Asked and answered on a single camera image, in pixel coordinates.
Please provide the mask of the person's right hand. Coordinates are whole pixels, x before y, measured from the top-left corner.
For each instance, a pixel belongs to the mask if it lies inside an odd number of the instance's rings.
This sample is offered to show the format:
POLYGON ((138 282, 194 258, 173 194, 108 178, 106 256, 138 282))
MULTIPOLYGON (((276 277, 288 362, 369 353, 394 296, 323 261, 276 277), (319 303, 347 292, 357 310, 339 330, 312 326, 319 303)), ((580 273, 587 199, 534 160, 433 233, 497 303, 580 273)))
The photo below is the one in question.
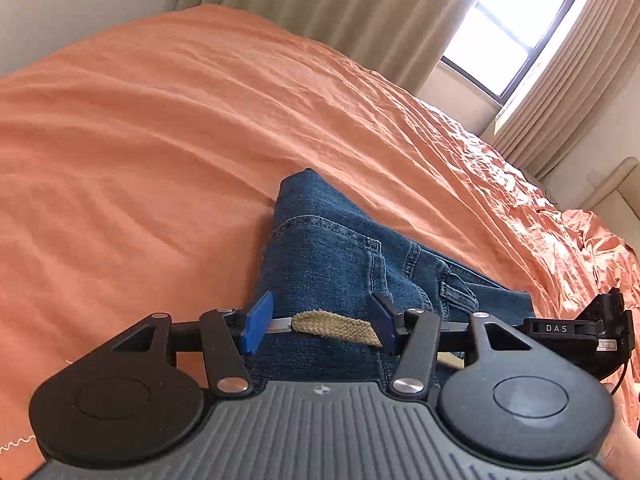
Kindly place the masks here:
POLYGON ((639 480, 639 437, 637 424, 631 421, 637 402, 631 402, 620 390, 614 394, 613 402, 615 416, 603 445, 604 466, 617 479, 639 480))

